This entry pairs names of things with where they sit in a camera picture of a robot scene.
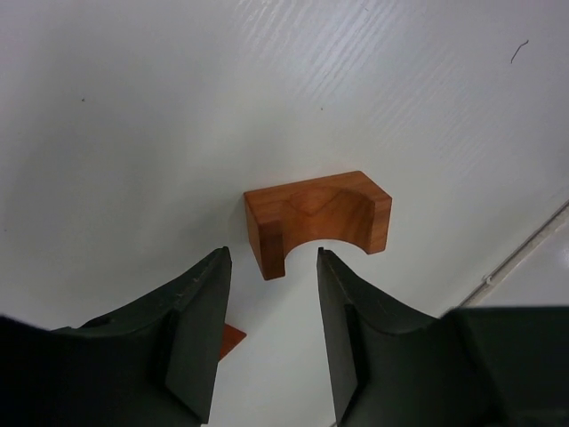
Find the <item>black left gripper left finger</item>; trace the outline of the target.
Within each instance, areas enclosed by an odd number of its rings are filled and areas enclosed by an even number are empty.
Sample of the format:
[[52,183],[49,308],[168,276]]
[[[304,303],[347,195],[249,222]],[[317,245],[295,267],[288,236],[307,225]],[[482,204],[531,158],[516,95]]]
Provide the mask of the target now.
[[207,424],[231,270],[229,250],[218,248],[78,328],[2,317],[2,425]]

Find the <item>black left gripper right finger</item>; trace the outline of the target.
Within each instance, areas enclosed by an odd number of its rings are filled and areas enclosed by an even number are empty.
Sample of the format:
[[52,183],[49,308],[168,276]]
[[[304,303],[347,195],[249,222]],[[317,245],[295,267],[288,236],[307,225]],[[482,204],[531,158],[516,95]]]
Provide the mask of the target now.
[[317,282],[340,426],[565,426],[566,307],[424,314],[320,249]]

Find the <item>dark orange notched block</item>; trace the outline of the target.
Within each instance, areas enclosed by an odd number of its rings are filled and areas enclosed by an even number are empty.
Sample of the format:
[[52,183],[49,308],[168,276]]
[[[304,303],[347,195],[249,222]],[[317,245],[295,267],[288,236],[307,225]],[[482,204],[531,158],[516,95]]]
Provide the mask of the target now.
[[266,280],[284,277],[286,256],[312,241],[384,251],[391,207],[392,197],[361,171],[244,193],[250,246]]

